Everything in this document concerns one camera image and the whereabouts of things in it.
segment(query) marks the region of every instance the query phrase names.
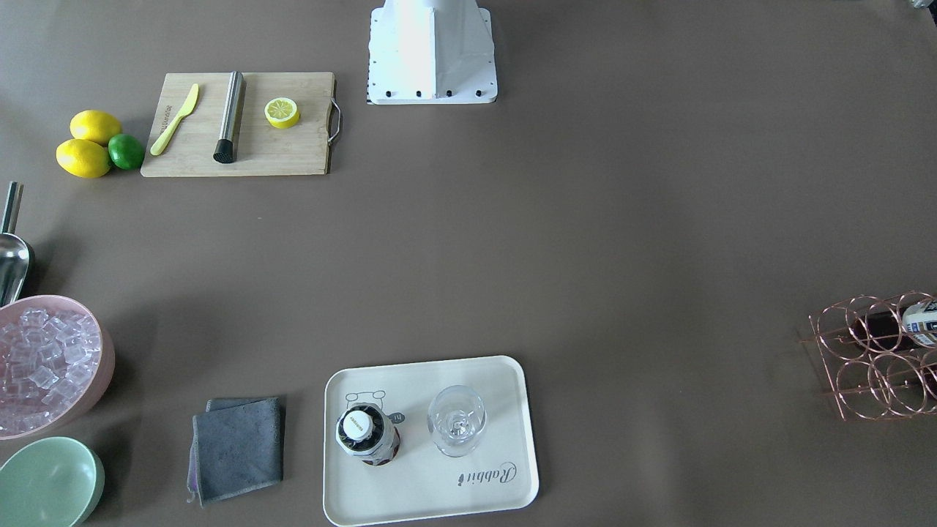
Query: yellow knife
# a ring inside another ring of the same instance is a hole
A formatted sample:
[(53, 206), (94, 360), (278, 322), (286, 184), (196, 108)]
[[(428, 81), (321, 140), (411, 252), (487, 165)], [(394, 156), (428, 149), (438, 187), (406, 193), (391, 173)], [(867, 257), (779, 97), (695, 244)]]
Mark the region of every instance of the yellow knife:
[(170, 139), (172, 139), (172, 134), (175, 133), (176, 127), (179, 126), (183, 118), (195, 110), (195, 102), (197, 100), (199, 100), (199, 85), (192, 84), (192, 89), (188, 90), (186, 102), (182, 104), (182, 108), (180, 108), (176, 116), (172, 118), (170, 125), (156, 138), (156, 142), (150, 147), (150, 154), (158, 156), (163, 153), (163, 150), (166, 150), (166, 145), (169, 144)]

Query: bowl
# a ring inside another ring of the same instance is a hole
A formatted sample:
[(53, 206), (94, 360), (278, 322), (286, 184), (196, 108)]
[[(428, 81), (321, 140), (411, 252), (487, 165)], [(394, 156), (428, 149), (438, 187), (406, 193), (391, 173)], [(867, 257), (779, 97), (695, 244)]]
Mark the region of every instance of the bowl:
[(0, 441), (48, 432), (84, 414), (113, 370), (111, 337), (77, 301), (43, 294), (3, 306)]
[(69, 437), (30, 443), (0, 467), (2, 523), (71, 527), (95, 510), (104, 489), (101, 460)]

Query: knife handle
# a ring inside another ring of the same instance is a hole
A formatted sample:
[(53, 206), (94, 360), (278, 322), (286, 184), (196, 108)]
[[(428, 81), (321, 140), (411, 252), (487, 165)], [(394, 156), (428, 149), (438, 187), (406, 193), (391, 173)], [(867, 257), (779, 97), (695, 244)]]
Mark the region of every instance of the knife handle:
[(158, 156), (163, 153), (163, 150), (166, 150), (166, 145), (169, 144), (170, 139), (172, 139), (172, 134), (175, 133), (176, 127), (179, 126), (181, 121), (182, 117), (179, 115), (172, 118), (170, 125), (163, 130), (163, 133), (159, 134), (159, 137), (156, 138), (156, 142), (150, 147), (150, 154)]

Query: white tray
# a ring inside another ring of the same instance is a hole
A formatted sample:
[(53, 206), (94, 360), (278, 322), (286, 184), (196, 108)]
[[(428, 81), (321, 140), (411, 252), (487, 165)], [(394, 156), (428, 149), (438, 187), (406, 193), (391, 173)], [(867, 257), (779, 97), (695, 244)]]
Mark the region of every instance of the white tray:
[[(426, 426), (429, 402), (453, 384), (473, 387), (488, 414), (482, 442), (463, 458), (440, 453)], [(386, 465), (364, 464), (335, 441), (335, 423), (358, 402), (405, 416)], [(342, 527), (516, 509), (540, 488), (524, 371), (505, 355), (339, 371), (325, 386), (322, 451), (322, 509)]]

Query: white bottle cap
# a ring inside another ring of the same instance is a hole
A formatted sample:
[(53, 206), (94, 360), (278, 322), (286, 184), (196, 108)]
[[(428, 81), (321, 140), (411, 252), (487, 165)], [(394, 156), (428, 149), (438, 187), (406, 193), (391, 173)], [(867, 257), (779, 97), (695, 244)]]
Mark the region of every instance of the white bottle cap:
[(342, 419), (342, 429), (345, 435), (352, 441), (361, 441), (371, 436), (374, 429), (374, 423), (371, 422), (371, 416), (361, 410), (348, 412)]

